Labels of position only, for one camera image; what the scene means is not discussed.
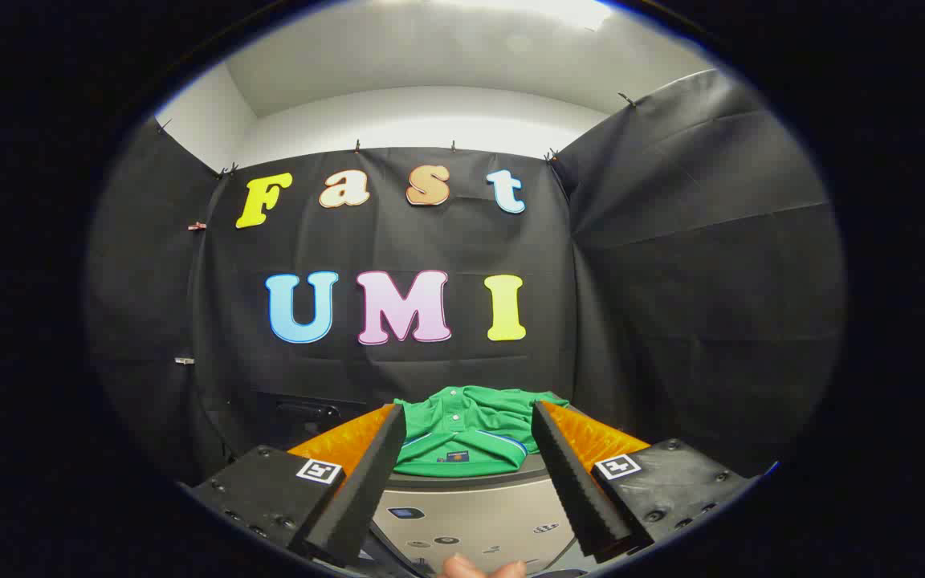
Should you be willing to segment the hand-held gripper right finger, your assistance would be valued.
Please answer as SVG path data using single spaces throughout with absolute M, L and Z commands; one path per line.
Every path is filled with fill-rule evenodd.
M 650 444 L 546 401 L 532 435 L 577 544 L 598 563 L 690 533 L 753 487 L 689 442 Z

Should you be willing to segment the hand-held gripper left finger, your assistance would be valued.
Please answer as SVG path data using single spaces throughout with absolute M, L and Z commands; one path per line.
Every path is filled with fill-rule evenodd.
M 406 436 L 385 404 L 289 450 L 253 447 L 189 494 L 245 535 L 306 560 L 357 559 Z

